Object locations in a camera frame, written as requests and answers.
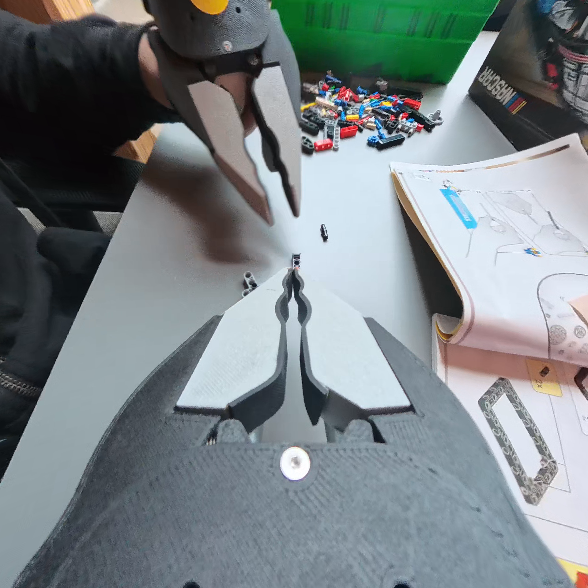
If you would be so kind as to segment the lego instruction booklet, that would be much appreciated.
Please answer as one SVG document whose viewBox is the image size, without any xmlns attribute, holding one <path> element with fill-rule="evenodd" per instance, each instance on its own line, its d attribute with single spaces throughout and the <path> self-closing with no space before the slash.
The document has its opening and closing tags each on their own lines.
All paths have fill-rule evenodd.
<svg viewBox="0 0 588 588">
<path fill-rule="evenodd" d="M 455 166 L 391 163 L 458 294 L 433 364 L 574 587 L 587 587 L 587 151 L 570 134 Z"/>
</svg>

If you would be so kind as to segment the pile of lego pieces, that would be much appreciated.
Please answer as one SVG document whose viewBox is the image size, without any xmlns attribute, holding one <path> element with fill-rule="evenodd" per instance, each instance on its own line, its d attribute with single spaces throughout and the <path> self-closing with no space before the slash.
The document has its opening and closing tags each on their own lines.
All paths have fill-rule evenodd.
<svg viewBox="0 0 588 588">
<path fill-rule="evenodd" d="M 442 111 L 421 111 L 423 92 L 378 77 L 371 85 L 345 84 L 331 70 L 301 89 L 301 151 L 338 151 L 344 140 L 366 134 L 368 148 L 388 151 L 444 122 Z"/>
</svg>

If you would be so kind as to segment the green plastic bin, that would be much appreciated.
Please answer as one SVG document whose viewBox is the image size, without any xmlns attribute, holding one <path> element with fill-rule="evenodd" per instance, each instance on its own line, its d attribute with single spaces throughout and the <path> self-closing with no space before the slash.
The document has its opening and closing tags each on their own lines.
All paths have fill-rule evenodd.
<svg viewBox="0 0 588 588">
<path fill-rule="evenodd" d="M 498 1 L 272 1 L 301 72 L 448 84 Z"/>
</svg>

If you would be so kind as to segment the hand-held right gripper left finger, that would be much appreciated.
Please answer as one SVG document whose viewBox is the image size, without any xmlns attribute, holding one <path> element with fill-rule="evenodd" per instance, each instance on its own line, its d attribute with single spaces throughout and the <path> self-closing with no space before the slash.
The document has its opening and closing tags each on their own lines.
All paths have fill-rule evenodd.
<svg viewBox="0 0 588 588">
<path fill-rule="evenodd" d="M 176 411 L 234 419 L 246 431 L 277 413 L 285 398 L 292 273 L 279 270 L 217 316 Z"/>
</svg>

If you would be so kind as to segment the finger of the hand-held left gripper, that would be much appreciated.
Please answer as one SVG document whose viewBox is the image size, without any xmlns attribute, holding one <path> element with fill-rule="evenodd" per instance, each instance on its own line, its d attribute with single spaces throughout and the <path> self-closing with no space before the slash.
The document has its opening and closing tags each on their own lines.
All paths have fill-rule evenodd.
<svg viewBox="0 0 588 588">
<path fill-rule="evenodd" d="M 217 166 L 246 203 L 272 226 L 268 196 L 246 149 L 244 128 L 232 94 L 210 81 L 191 84 L 187 89 Z"/>
<path fill-rule="evenodd" d="M 279 174 L 294 217 L 300 215 L 300 128 L 280 65 L 263 67 L 251 85 L 254 118 L 269 170 Z"/>
</svg>

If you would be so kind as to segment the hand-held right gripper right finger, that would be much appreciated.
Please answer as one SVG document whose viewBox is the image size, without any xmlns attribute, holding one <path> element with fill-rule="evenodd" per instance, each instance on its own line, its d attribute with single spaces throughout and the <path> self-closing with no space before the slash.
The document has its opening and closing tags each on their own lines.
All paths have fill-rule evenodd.
<svg viewBox="0 0 588 588">
<path fill-rule="evenodd" d="M 313 425 L 410 411 L 410 401 L 367 320 L 326 287 L 294 271 L 300 374 Z"/>
</svg>

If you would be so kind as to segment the person's dark jacket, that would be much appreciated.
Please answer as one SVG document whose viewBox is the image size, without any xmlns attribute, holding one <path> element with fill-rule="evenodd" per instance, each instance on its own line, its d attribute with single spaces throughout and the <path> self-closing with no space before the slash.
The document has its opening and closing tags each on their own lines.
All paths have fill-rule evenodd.
<svg viewBox="0 0 588 588">
<path fill-rule="evenodd" d="M 1 160 L 1 477 L 144 165 L 106 156 Z"/>
</svg>

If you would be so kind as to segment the person's left hand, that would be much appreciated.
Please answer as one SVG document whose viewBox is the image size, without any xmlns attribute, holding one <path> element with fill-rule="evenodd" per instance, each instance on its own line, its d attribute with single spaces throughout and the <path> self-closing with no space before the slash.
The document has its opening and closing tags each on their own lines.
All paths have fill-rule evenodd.
<svg viewBox="0 0 588 588">
<path fill-rule="evenodd" d="M 159 66 L 155 54 L 149 44 L 146 33 L 142 35 L 138 48 L 139 70 L 144 85 L 152 98 L 161 105 L 172 109 L 159 75 Z M 232 94 L 240 114 L 245 136 L 249 136 L 257 127 L 252 111 L 251 96 L 249 94 L 251 77 L 243 72 L 234 72 L 218 76 L 215 83 Z"/>
</svg>

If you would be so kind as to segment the person's left forearm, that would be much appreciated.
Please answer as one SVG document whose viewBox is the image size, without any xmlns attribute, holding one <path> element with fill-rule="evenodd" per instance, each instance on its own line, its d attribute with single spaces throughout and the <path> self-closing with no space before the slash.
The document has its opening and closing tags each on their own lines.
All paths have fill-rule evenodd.
<svg viewBox="0 0 588 588">
<path fill-rule="evenodd" d="M 34 24 L 1 11 L 1 157 L 110 156 L 156 123 L 182 122 L 142 75 L 147 26 L 88 17 Z"/>
</svg>

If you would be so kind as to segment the lego set box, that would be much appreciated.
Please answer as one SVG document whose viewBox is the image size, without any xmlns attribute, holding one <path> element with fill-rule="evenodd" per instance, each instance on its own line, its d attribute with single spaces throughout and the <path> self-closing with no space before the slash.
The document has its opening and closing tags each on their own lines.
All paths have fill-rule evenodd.
<svg viewBox="0 0 588 588">
<path fill-rule="evenodd" d="M 516 1 L 469 96 L 523 151 L 577 134 L 587 150 L 587 1 Z"/>
</svg>

